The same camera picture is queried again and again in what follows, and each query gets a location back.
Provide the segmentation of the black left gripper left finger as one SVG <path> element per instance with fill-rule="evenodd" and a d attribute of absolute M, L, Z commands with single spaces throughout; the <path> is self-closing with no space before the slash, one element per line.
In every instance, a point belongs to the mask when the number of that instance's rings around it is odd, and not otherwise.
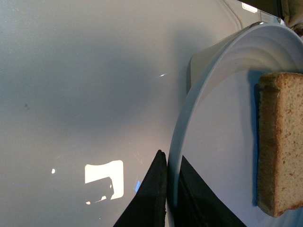
<path fill-rule="evenodd" d="M 167 161 L 158 150 L 138 192 L 115 227 L 163 227 L 166 216 Z"/>

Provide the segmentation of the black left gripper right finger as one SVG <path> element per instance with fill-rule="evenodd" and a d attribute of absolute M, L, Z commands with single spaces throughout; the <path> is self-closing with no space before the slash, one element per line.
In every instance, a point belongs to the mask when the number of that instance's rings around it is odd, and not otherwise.
<path fill-rule="evenodd" d="M 245 224 L 215 195 L 185 157 L 178 180 L 176 227 L 244 227 Z"/>

